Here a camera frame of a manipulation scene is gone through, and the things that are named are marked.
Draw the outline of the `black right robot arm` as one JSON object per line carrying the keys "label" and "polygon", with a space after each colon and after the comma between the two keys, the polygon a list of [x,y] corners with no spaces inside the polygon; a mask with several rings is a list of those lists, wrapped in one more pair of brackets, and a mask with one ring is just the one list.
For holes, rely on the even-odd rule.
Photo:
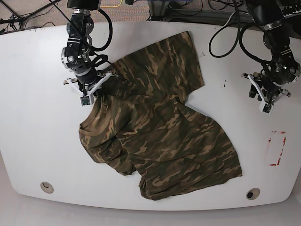
{"label": "black right robot arm", "polygon": [[[79,91],[85,97],[96,83],[100,80],[96,68],[102,64],[109,63],[106,54],[100,52],[106,50],[113,36],[112,21],[107,13],[100,9],[99,0],[69,0],[67,8],[74,10],[71,19],[68,19],[67,45],[62,50],[61,61],[65,68],[75,74],[79,85]],[[109,25],[109,36],[104,46],[97,48],[92,45],[90,36],[94,28],[91,11],[101,13]]]}

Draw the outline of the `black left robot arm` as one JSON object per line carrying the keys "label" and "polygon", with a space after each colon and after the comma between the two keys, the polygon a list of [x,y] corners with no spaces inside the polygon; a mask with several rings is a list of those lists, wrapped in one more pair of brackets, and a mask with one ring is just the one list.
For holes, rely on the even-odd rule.
{"label": "black left robot arm", "polygon": [[[289,34],[285,30],[285,18],[275,0],[247,0],[246,8],[253,18],[253,22],[241,26],[237,18],[237,35],[234,44],[252,60],[262,66],[262,71],[254,78],[249,97],[259,96],[259,100],[272,103],[284,93],[282,87],[296,81],[301,75],[301,65],[295,61],[290,49]],[[247,51],[243,44],[245,31],[256,26],[263,31],[263,42],[270,50],[272,59],[263,60]]]}

